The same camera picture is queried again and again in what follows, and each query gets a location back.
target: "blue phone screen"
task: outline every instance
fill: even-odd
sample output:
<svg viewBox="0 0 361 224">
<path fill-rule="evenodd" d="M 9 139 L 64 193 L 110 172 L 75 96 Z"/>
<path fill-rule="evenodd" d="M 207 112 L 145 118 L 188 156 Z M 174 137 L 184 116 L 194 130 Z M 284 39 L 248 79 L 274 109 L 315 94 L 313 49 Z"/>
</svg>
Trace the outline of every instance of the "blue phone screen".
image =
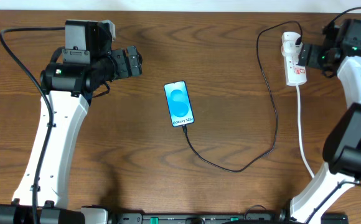
<svg viewBox="0 0 361 224">
<path fill-rule="evenodd" d="M 193 123 L 193 111 L 185 81 L 165 84 L 164 91 L 173 127 Z"/>
</svg>

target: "phone screen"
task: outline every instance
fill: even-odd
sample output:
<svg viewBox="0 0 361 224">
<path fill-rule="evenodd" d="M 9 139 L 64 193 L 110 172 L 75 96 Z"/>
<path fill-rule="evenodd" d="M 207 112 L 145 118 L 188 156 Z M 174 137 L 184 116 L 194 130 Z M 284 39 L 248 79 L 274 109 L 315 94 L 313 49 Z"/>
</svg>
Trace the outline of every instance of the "phone screen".
<svg viewBox="0 0 361 224">
<path fill-rule="evenodd" d="M 192 105 L 190 105 L 185 81 L 165 84 L 164 91 L 173 127 L 193 123 Z"/>
</svg>

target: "power strip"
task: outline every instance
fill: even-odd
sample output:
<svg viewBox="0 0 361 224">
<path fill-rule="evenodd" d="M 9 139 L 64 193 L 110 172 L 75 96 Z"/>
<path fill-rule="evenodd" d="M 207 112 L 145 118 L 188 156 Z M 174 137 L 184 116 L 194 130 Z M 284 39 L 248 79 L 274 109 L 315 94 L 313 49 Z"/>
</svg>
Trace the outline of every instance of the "power strip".
<svg viewBox="0 0 361 224">
<path fill-rule="evenodd" d="M 284 57 L 284 71 L 286 72 L 286 84 L 289 86 L 302 85 L 306 83 L 305 67 L 298 65 L 298 55 L 302 49 L 295 42 L 301 35 L 295 32 L 285 32 L 281 36 L 281 54 Z"/>
</svg>

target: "white wall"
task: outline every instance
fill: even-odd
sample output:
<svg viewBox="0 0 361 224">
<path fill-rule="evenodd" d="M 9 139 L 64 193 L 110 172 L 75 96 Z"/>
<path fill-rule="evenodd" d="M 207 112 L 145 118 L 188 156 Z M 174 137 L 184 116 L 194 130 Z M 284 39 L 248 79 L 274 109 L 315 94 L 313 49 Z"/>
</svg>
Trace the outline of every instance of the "white wall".
<svg viewBox="0 0 361 224">
<path fill-rule="evenodd" d="M 0 9 L 27 10 L 342 12 L 357 6 L 361 0 L 0 0 Z"/>
</svg>

